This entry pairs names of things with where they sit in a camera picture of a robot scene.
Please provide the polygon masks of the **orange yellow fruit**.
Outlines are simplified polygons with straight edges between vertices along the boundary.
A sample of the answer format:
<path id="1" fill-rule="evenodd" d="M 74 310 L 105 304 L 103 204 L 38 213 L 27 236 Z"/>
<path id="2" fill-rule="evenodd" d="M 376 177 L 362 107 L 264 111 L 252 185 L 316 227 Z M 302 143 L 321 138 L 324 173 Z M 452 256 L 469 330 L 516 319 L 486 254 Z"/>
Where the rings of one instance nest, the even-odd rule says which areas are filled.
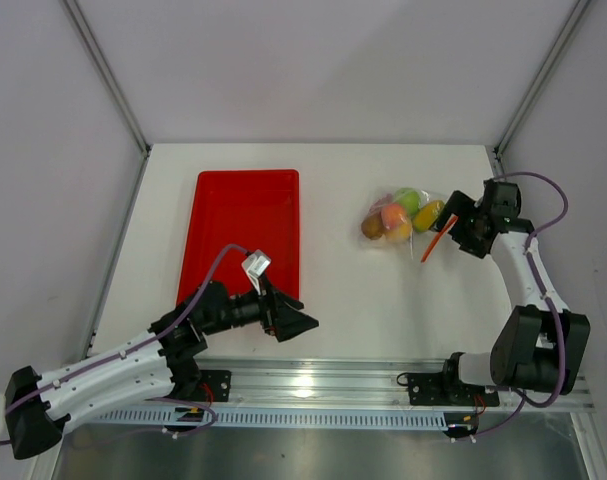
<path id="1" fill-rule="evenodd" d="M 394 228 L 385 231 L 385 239 L 392 244 L 401 244 L 412 238 L 413 226 L 411 223 L 400 223 Z"/>

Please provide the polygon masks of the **brown kiwi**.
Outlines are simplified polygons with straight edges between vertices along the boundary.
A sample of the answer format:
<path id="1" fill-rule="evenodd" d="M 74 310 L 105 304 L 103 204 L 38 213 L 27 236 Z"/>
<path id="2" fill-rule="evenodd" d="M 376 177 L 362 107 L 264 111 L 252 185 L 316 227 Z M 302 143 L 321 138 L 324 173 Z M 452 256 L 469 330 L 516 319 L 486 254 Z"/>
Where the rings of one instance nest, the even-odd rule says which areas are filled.
<path id="1" fill-rule="evenodd" d="M 377 240 L 385 234 L 385 226 L 379 212 L 368 215 L 360 225 L 363 236 L 369 240 Z"/>

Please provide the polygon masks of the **red plastic tray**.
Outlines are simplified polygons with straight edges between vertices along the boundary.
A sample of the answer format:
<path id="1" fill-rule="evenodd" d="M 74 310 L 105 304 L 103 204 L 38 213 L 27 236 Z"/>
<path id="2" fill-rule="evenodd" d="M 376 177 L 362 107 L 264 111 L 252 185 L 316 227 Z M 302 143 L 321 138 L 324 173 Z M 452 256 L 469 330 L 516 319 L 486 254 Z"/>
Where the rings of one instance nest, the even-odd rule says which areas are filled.
<path id="1" fill-rule="evenodd" d="M 299 172 L 294 169 L 204 171 L 197 177 L 177 301 L 205 279 L 228 244 L 271 259 L 269 280 L 300 295 Z"/>

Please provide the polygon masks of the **pink peach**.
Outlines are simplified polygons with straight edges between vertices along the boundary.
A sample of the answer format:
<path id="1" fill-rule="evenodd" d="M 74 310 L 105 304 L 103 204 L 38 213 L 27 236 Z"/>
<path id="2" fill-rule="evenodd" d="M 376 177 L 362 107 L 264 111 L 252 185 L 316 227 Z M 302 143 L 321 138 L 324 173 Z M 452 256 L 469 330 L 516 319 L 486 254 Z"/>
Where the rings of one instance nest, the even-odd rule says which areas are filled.
<path id="1" fill-rule="evenodd" d="M 409 222 L 405 209 L 395 202 L 384 206 L 381 209 L 380 214 L 386 230 L 394 228 L 400 223 Z"/>

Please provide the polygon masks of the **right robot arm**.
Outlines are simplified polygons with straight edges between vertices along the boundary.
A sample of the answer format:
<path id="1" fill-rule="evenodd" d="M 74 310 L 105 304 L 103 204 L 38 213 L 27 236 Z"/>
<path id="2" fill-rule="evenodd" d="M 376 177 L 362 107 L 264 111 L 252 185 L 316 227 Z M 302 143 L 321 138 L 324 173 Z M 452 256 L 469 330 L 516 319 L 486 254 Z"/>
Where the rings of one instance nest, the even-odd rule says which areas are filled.
<path id="1" fill-rule="evenodd" d="M 482 386 L 546 408 L 574 387 L 591 326 L 556 292 L 539 252 L 543 229 L 523 218 L 521 209 L 517 184 L 490 179 L 479 199 L 454 191 L 432 226 L 449 234 L 460 251 L 492 258 L 511 304 L 489 352 L 455 352 L 445 362 L 439 389 L 451 403 L 464 402 Z"/>

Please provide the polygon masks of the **green apple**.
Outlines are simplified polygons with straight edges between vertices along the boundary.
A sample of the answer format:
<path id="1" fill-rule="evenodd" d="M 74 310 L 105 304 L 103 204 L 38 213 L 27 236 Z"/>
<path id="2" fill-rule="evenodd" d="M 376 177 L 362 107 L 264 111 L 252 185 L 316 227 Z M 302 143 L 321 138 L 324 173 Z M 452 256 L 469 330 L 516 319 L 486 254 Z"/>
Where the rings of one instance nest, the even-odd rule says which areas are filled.
<path id="1" fill-rule="evenodd" d="M 412 188 L 400 188 L 393 194 L 393 201 L 402 206 L 408 215 L 415 215 L 421 206 L 421 195 Z"/>

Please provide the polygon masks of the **red grape bunch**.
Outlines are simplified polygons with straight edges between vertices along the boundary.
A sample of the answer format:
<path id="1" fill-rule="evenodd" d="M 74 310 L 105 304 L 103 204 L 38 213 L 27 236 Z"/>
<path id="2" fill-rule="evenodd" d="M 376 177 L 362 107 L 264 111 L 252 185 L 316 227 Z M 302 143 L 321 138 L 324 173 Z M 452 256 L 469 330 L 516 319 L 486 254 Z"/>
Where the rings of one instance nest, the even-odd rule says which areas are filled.
<path id="1" fill-rule="evenodd" d="M 384 206 L 388 205 L 391 202 L 391 198 L 389 196 L 386 197 L 382 197 L 378 200 L 376 200 L 369 209 L 370 213 L 379 211 L 380 209 L 382 209 Z"/>

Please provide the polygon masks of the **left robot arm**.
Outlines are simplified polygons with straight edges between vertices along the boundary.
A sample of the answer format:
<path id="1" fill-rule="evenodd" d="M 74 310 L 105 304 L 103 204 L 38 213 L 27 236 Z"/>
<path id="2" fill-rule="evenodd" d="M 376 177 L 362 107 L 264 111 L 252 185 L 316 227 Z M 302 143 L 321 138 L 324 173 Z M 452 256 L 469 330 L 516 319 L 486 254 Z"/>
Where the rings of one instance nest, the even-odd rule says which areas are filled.
<path id="1" fill-rule="evenodd" d="M 202 382 L 196 357 L 206 350 L 208 337 L 258 324 L 277 341 L 289 341 L 319 325 L 303 309 L 267 280 L 241 295 L 209 281 L 111 351 L 47 373 L 31 366 L 15 371 L 5 391 L 14 458 L 38 456 L 65 434 L 123 406 L 156 398 L 196 399 Z"/>

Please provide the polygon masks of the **yellow green mango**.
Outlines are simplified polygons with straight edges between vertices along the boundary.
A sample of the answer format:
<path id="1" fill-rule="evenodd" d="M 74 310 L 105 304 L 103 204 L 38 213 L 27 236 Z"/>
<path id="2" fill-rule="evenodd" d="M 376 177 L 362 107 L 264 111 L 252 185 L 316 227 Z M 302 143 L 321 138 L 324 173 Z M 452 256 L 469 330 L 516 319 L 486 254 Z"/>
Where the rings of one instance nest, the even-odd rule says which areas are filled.
<path id="1" fill-rule="evenodd" d="M 414 231 L 424 233 L 431 229 L 433 224 L 438 220 L 445 202 L 442 200 L 433 200 L 421 207 L 412 218 Z"/>

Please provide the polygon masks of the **clear zip top bag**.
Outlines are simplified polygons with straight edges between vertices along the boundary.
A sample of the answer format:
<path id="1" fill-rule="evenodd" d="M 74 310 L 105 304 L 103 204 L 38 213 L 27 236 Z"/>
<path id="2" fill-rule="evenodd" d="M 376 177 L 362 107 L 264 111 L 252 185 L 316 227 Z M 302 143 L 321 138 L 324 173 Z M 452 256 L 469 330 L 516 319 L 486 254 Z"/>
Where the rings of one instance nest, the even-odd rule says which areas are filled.
<path id="1" fill-rule="evenodd" d="M 362 208 L 357 243 L 367 250 L 395 250 L 424 263 L 440 239 L 436 223 L 447 200 L 447 194 L 415 186 L 376 187 Z"/>

